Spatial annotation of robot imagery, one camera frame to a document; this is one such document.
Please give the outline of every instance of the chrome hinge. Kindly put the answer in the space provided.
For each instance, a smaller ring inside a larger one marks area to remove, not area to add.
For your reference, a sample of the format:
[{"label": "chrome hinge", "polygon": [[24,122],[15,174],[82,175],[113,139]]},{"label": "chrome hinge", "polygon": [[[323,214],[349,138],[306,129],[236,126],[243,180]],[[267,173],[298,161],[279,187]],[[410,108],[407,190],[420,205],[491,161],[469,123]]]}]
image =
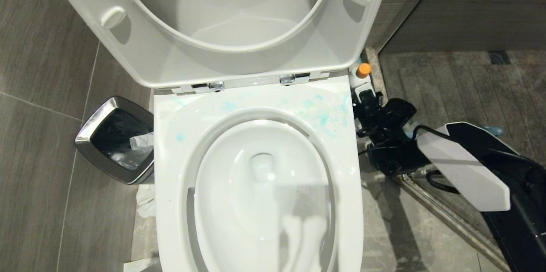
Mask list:
[{"label": "chrome hinge", "polygon": [[310,72],[305,72],[303,74],[281,75],[279,77],[279,82],[283,86],[303,84],[309,82],[310,76]]},{"label": "chrome hinge", "polygon": [[209,82],[208,84],[192,85],[195,93],[210,93],[224,91],[224,81]]}]

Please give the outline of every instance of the bottle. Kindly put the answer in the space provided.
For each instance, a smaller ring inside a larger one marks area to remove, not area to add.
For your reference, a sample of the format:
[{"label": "bottle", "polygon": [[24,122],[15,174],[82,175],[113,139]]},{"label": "bottle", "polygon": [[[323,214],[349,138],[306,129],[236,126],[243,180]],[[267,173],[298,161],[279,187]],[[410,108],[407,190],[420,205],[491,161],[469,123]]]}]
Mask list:
[{"label": "bottle", "polygon": [[360,102],[359,95],[363,91],[372,90],[372,93],[375,96],[375,90],[370,76],[371,72],[372,69],[370,64],[361,63],[360,61],[357,61],[349,68],[349,84],[351,85],[351,90],[355,93]]}]

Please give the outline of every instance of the gray wall tile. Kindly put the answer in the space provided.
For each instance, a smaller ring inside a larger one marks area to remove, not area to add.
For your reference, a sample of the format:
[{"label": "gray wall tile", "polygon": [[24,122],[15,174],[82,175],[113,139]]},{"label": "gray wall tile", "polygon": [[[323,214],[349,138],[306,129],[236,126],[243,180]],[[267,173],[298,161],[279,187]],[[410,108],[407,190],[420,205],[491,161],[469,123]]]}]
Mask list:
[{"label": "gray wall tile", "polygon": [[422,0],[386,52],[544,49],[546,0]]},{"label": "gray wall tile", "polygon": [[0,94],[0,271],[55,271],[81,122]]},{"label": "gray wall tile", "polygon": [[98,40],[67,0],[0,0],[0,92],[81,118]]},{"label": "gray wall tile", "polygon": [[148,109],[150,89],[137,84],[110,52],[100,45],[91,81],[85,120],[108,98],[119,95]]}]

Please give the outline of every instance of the floor drain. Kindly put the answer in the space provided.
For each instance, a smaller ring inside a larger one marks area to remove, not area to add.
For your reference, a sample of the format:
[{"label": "floor drain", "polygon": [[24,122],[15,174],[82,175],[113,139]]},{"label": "floor drain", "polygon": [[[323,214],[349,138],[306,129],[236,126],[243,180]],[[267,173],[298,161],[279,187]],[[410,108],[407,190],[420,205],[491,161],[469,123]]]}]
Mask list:
[{"label": "floor drain", "polygon": [[511,64],[510,58],[505,50],[490,50],[487,53],[489,55],[489,59],[491,60],[491,64],[493,65]]}]

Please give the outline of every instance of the gray floor tile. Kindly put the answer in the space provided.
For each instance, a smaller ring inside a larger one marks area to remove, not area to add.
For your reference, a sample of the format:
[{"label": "gray floor tile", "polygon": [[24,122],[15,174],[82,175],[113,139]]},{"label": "gray floor tile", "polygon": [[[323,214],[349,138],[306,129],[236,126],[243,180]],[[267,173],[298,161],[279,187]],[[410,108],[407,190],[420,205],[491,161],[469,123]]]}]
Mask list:
[{"label": "gray floor tile", "polygon": [[136,191],[76,154],[59,272],[123,271],[131,260]]},{"label": "gray floor tile", "polygon": [[0,0],[0,92],[81,118],[98,39],[68,0]]},{"label": "gray floor tile", "polygon": [[101,44],[85,108],[87,119],[105,100],[119,95],[148,109],[150,89],[137,84]]},{"label": "gray floor tile", "polygon": [[476,250],[361,156],[366,272],[479,272]]},{"label": "gray floor tile", "polygon": [[156,218],[143,218],[135,215],[131,261],[143,260],[159,256],[157,246]]},{"label": "gray floor tile", "polygon": [[478,253],[480,272],[501,272],[497,266],[492,264],[485,256]]},{"label": "gray floor tile", "polygon": [[0,271],[56,270],[80,124],[0,94]]}]

